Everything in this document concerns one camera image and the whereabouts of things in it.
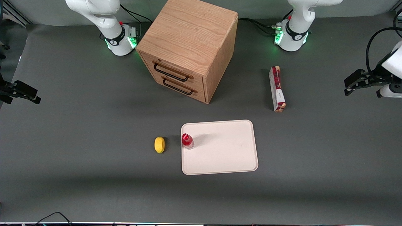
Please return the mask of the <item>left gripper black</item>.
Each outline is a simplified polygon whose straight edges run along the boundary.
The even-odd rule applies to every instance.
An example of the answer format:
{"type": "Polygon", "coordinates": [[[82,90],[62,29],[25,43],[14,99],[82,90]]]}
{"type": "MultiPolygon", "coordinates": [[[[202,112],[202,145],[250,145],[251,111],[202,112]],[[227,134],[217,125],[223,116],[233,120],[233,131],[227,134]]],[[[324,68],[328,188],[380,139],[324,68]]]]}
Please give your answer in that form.
{"type": "Polygon", "coordinates": [[[384,86],[391,83],[392,79],[392,74],[381,64],[378,64],[374,69],[370,69],[368,76],[366,76],[365,70],[356,70],[345,79],[345,95],[350,95],[358,89],[365,89],[371,86],[384,86]]]}

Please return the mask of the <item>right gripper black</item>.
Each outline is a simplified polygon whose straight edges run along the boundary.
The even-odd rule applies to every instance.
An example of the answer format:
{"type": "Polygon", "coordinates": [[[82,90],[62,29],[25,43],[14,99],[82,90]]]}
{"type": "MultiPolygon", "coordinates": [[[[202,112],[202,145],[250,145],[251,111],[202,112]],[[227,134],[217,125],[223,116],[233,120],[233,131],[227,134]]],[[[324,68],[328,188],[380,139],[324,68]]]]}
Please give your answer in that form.
{"type": "Polygon", "coordinates": [[[3,103],[11,104],[13,101],[12,94],[14,91],[16,94],[20,95],[19,98],[31,101],[34,104],[39,104],[41,98],[37,95],[37,90],[32,86],[27,85],[22,81],[15,81],[10,83],[3,79],[2,74],[0,74],[0,100],[3,103]]]}

